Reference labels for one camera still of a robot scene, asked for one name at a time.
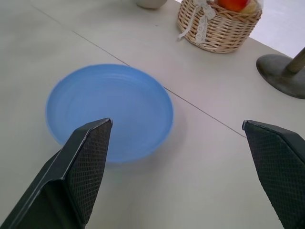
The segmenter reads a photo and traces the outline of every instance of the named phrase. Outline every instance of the white lace ribbon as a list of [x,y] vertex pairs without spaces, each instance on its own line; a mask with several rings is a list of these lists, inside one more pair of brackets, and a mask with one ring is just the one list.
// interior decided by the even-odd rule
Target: white lace ribbon
[[196,7],[193,11],[193,14],[191,16],[188,26],[186,27],[185,31],[178,36],[178,39],[181,39],[182,37],[184,37],[191,30],[192,23],[193,23],[196,13],[198,13],[199,10],[202,8],[204,15],[199,19],[199,25],[197,28],[197,34],[195,37],[195,41],[196,41],[196,43],[204,43],[205,39],[206,39],[206,31],[208,28],[208,20],[211,20],[212,18],[214,18],[216,16],[216,13],[215,13],[215,10],[207,3],[207,1],[210,1],[210,0],[193,0],[193,1],[195,3]]

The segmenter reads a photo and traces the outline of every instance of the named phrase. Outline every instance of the wicker basket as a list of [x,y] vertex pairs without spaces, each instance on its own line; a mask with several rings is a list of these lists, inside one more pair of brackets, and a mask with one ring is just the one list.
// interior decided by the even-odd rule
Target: wicker basket
[[[208,21],[205,42],[195,42],[199,19],[204,14],[202,9],[195,15],[191,30],[185,35],[185,38],[190,43],[210,52],[229,53],[236,51],[249,37],[261,18],[262,10],[258,10],[255,14],[242,14],[226,10],[212,2],[209,4],[215,10],[216,16]],[[187,28],[195,7],[193,0],[182,1],[178,13],[178,27],[181,32]]]

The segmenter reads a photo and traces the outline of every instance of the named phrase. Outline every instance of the table surface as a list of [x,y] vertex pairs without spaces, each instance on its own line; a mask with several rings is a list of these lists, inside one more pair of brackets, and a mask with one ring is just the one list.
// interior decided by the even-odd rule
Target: table surface
[[220,55],[176,41],[179,3],[10,0],[0,8],[0,223],[60,148],[44,119],[58,80],[90,64],[127,64],[173,100],[169,139],[152,156],[106,166],[86,228],[282,228],[241,130],[244,119],[305,136],[304,101],[272,88],[256,59],[278,53],[248,39]]

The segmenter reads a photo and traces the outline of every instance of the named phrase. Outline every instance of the blue plate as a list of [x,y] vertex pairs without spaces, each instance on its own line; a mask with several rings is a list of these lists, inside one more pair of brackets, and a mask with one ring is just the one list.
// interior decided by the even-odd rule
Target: blue plate
[[47,126],[61,145],[76,128],[107,117],[113,120],[107,161],[127,162],[163,143],[173,125],[173,105],[151,76],[117,64],[71,73],[53,88],[46,105]]

